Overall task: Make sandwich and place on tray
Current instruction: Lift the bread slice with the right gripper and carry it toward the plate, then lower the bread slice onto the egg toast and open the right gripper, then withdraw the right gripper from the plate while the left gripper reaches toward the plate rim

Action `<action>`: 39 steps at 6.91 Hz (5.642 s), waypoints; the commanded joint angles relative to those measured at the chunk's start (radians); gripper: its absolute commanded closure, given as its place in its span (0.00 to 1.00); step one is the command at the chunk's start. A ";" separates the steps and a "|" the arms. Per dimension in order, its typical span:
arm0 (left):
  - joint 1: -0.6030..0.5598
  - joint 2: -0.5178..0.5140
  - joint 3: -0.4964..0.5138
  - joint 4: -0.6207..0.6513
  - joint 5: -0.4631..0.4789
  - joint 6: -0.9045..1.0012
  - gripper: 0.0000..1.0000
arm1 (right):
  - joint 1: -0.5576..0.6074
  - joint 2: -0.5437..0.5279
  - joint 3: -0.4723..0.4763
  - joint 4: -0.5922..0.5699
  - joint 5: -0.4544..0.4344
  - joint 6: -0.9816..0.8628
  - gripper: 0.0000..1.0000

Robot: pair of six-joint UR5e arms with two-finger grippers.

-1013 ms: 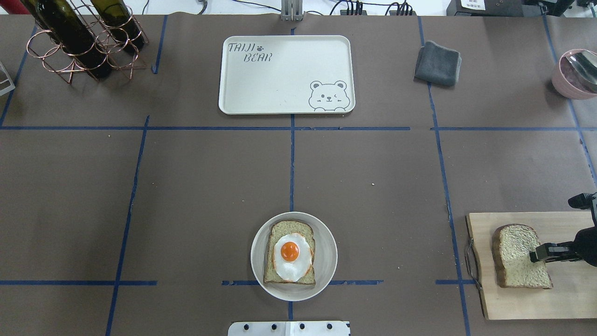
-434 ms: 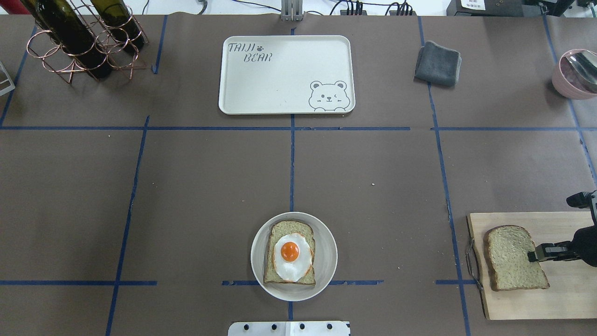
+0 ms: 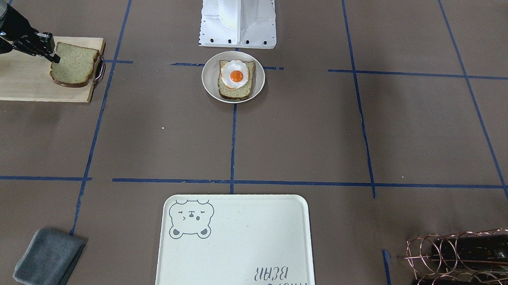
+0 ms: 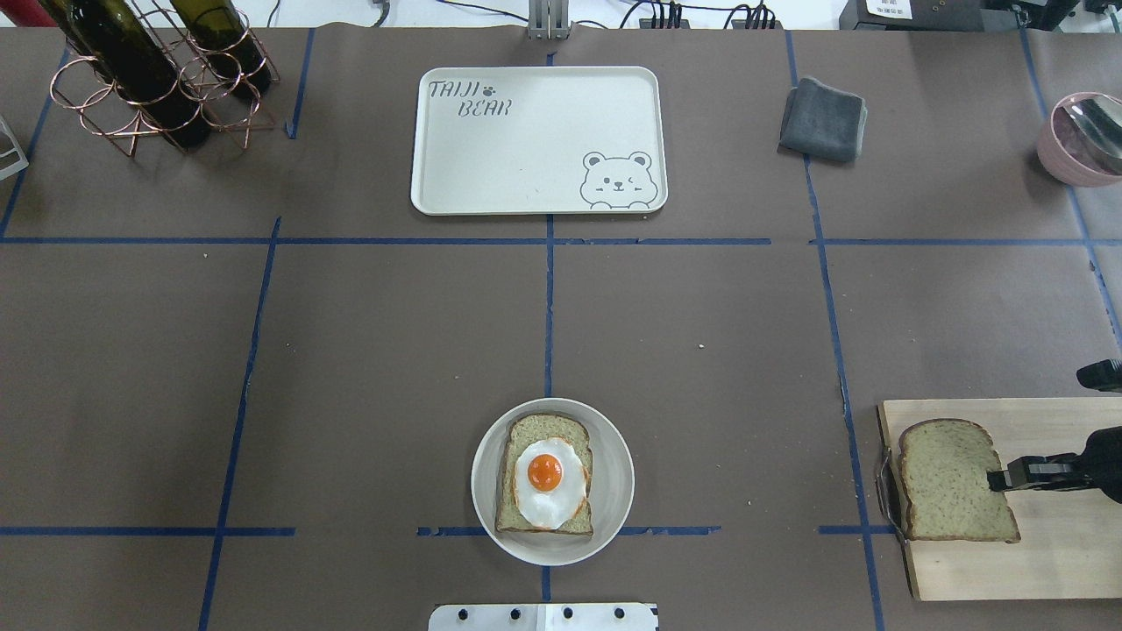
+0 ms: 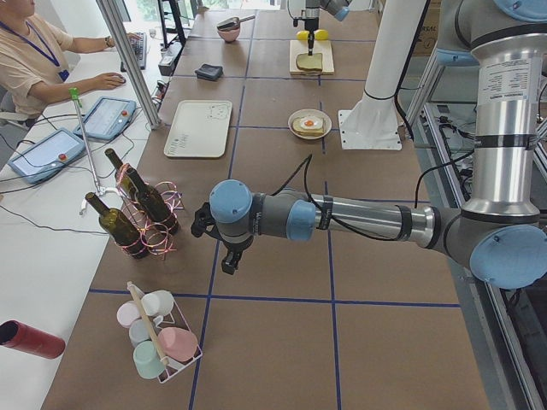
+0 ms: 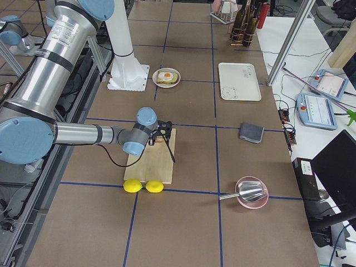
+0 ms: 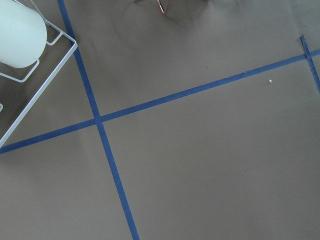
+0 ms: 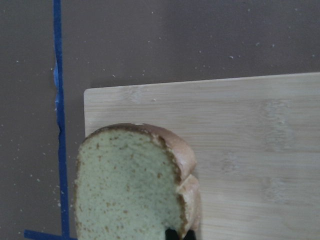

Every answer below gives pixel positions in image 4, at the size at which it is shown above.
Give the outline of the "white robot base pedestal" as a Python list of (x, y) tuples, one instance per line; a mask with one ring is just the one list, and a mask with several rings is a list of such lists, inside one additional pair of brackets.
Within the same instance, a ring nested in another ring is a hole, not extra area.
[(656, 604), (640, 602), (449, 604), (429, 630), (657, 630)]

